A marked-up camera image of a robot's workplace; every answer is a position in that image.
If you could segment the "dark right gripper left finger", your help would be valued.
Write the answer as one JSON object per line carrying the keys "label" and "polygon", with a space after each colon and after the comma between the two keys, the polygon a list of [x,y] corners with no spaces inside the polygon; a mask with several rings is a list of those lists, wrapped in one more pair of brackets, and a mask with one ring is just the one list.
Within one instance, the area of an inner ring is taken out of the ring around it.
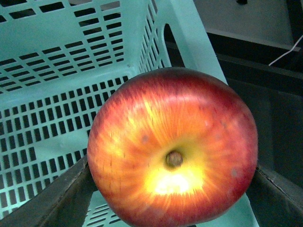
{"label": "dark right gripper left finger", "polygon": [[84,156],[41,193],[0,221],[2,227],[81,227],[95,191]]}

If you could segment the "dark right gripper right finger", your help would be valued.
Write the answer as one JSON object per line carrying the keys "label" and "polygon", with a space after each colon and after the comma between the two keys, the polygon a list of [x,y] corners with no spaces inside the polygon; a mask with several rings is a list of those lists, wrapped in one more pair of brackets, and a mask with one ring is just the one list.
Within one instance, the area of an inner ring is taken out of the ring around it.
{"label": "dark right gripper right finger", "polygon": [[258,165],[247,196],[259,226],[303,225],[303,189],[277,172]]}

